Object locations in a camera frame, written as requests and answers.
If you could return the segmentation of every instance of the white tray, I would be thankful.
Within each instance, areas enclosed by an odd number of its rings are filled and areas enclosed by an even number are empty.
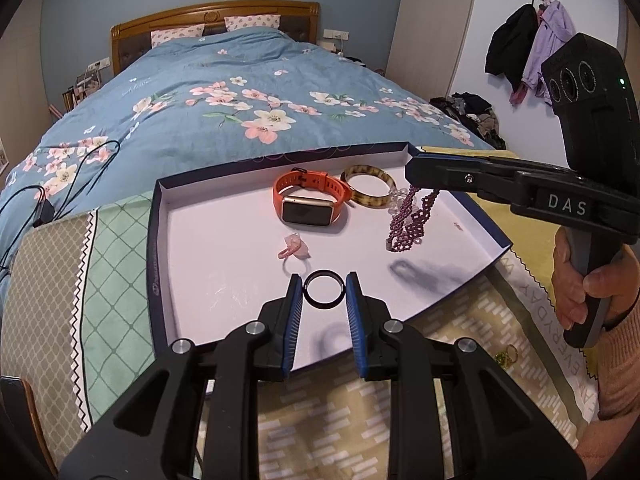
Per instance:
[[[385,249],[391,221],[386,209],[346,206],[328,228],[284,224],[274,211],[273,182],[293,166],[339,176],[352,164],[370,164],[390,173],[398,187],[408,187],[404,165],[410,153],[417,150],[398,143],[368,151],[363,146],[304,152],[158,181],[148,260],[153,262],[148,284],[156,352],[176,338],[196,344],[223,339],[256,319],[264,303],[283,297],[292,272],[304,280],[318,269],[342,277],[355,270],[364,294],[384,300],[391,316],[400,320],[416,316],[481,274],[511,243],[466,194],[441,192],[424,240],[400,254]],[[254,169],[265,165],[270,167]],[[371,194],[388,191],[371,176],[356,176],[350,184]],[[309,190],[294,194],[327,197]],[[295,232],[311,257],[279,260],[284,237]],[[319,278],[310,287],[320,301],[332,300],[338,290],[330,278]],[[344,302],[331,310],[304,303],[294,369],[350,347]]]

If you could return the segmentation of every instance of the camera lens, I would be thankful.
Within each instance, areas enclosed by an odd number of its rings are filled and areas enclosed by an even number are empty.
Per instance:
[[[578,85],[575,81],[575,76],[568,68],[563,68],[560,73],[560,84],[564,95],[572,103],[578,98]]]
[[[560,85],[558,84],[558,81],[556,81],[555,79],[551,80],[551,82],[549,83],[549,91],[551,92],[551,97],[553,98],[553,100],[556,103],[559,103],[562,95],[560,94]]]
[[[586,61],[580,62],[580,68],[578,69],[578,75],[580,76],[580,82],[584,89],[590,94],[596,89],[596,76],[593,73],[593,68]]]

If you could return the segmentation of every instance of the orange watch strap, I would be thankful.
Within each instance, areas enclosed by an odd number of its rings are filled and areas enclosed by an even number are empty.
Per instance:
[[[284,199],[281,192],[291,186],[317,189],[333,196],[336,202],[333,205],[334,212],[331,216],[331,222],[334,222],[340,216],[342,204],[351,200],[351,187],[338,178],[332,177],[324,171],[293,168],[289,173],[278,177],[273,184],[273,206],[278,216],[282,214],[282,201]]]

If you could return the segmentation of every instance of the human hand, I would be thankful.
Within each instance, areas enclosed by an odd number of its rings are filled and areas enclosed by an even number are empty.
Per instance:
[[[565,228],[558,229],[551,283],[556,294],[556,316],[565,330],[571,330],[574,323],[582,324],[587,319],[584,303],[587,294],[592,298],[611,297],[605,322],[633,306],[640,288],[640,264],[628,245],[623,246],[622,254],[621,259],[583,277],[571,264],[571,247]]]

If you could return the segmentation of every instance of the metal screw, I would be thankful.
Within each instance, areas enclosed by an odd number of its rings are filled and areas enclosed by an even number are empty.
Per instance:
[[[171,350],[177,354],[186,354],[191,350],[191,341],[188,339],[178,339],[171,345]]]
[[[476,343],[473,339],[469,339],[465,337],[458,341],[458,348],[460,348],[465,354],[471,354],[471,352],[475,352],[478,348],[478,343]]]
[[[402,332],[402,323],[397,319],[390,319],[384,323],[383,328],[390,334],[397,334]]]
[[[244,329],[248,334],[258,335],[264,332],[265,326],[263,322],[252,321],[251,323],[247,323],[247,326],[245,326]]]

